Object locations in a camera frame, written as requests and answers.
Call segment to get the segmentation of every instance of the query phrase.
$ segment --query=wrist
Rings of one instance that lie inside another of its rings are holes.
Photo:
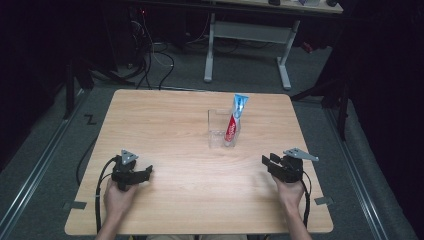
[[[283,214],[286,218],[300,217],[299,208],[297,206],[283,205]]]
[[[105,223],[111,226],[119,226],[123,218],[123,214],[107,214]]]

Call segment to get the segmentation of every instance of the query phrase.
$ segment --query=gray carpet floor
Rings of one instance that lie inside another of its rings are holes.
[[[310,54],[293,48],[287,62],[292,90],[282,88],[275,57],[281,46],[263,46],[247,42],[232,51],[233,46],[217,44],[213,81],[203,82],[205,54],[204,43],[190,45],[184,50],[164,45],[155,47],[174,60],[174,69],[165,79],[162,89],[191,89],[224,92],[281,93],[290,96],[312,87],[324,66],[331,48],[320,49]],[[171,69],[171,61],[156,53],[152,57],[148,79],[152,88],[158,86]],[[118,74],[131,70],[120,69]],[[131,79],[135,83],[141,75]],[[8,239],[93,239],[93,236],[75,237],[64,232],[69,214],[66,207],[78,191],[77,178],[81,179],[91,153],[91,143],[99,133],[109,103],[115,90],[135,88],[121,86],[111,81],[95,80],[92,91],[85,91],[79,99],[81,104],[68,122],[61,141],[50,157],[41,181],[16,221],[12,222]],[[148,88],[146,81],[140,89]],[[314,163],[323,193],[333,199],[329,205],[334,230],[327,234],[314,234],[314,239],[378,239],[364,214],[360,196],[350,173],[346,158],[354,159],[355,167],[375,206],[386,236],[380,239],[417,239],[402,209],[396,202],[385,181],[358,119],[355,109],[349,104],[346,125],[346,142],[340,141],[334,131],[334,115],[337,109],[322,109],[320,97],[307,97],[293,102],[296,115],[311,154],[320,157]],[[65,113],[65,91],[56,96],[56,102],[33,126],[30,136],[21,146],[13,160],[1,173],[0,216],[6,216],[9,207],[21,187],[31,174],[56,130],[63,124]],[[82,159],[79,173],[78,164]],[[288,239],[287,234],[273,235],[271,239]]]

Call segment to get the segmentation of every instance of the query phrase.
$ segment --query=black equipment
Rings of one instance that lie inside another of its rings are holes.
[[[102,173],[100,174],[99,181],[96,189],[96,201],[95,201],[95,212],[96,212],[96,225],[97,232],[102,228],[100,218],[100,185],[104,179],[103,175],[112,162],[115,162],[115,167],[112,170],[112,180],[118,183],[118,188],[121,191],[127,191],[127,186],[149,181],[150,173],[153,171],[153,166],[150,165],[144,171],[134,172],[137,155],[130,153],[124,149],[121,150],[121,155],[116,155],[110,159],[104,166]]]
[[[278,155],[274,153],[271,153],[269,158],[262,155],[262,163],[268,167],[268,172],[271,173],[272,176],[278,178],[280,181],[286,182],[286,183],[295,183],[300,181],[302,183],[303,188],[305,189],[305,199],[306,199],[306,208],[305,208],[305,213],[303,215],[303,223],[307,227],[309,209],[311,205],[310,196],[312,192],[312,185],[311,185],[311,179],[309,178],[308,174],[306,174],[303,171],[302,159],[319,161],[319,158],[314,157],[298,148],[286,150],[284,151],[284,153],[286,155],[282,158],[280,158]],[[309,191],[306,188],[305,182],[302,179],[303,174],[306,174],[306,176],[309,179],[309,186],[310,186]]]
[[[294,183],[302,180],[303,161],[302,159],[284,156],[280,158],[274,153],[271,153],[268,159],[262,156],[262,163],[268,167],[268,172],[280,179],[282,182]]]

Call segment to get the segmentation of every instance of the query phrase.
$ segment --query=dark background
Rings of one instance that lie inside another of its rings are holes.
[[[316,23],[306,21],[296,43],[334,48],[317,85],[332,79],[346,81],[377,162],[417,235],[424,238],[420,226],[424,169],[419,144],[423,136],[419,109],[423,102],[424,4],[418,0],[392,3],[341,1],[345,15],[369,22],[345,28],[339,36],[340,25],[316,28]],[[53,104],[70,59],[86,56],[109,70],[132,61],[133,49],[124,47],[133,44],[131,28],[123,20],[125,8],[116,9],[113,13],[110,6],[101,8],[96,1],[85,5],[1,3],[1,169]],[[170,29],[152,32],[154,38],[183,46],[191,40],[185,32],[197,36],[203,30],[206,13],[147,10],[149,20]],[[327,89],[321,95],[335,90],[339,89]]]

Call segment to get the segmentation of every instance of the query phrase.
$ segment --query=human hand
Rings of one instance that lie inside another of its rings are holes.
[[[277,184],[278,197],[285,211],[298,212],[300,199],[302,199],[304,188],[300,181],[294,183],[281,182],[280,179],[272,176]]]
[[[129,211],[138,184],[131,185],[128,191],[119,190],[118,183],[109,179],[103,202],[106,207],[106,220],[96,236],[96,240],[112,240],[115,239],[116,232],[125,214]]]
[[[135,184],[129,186],[128,191],[121,191],[118,188],[118,183],[109,179],[103,197],[107,219],[121,221],[129,211],[137,189],[138,184]]]

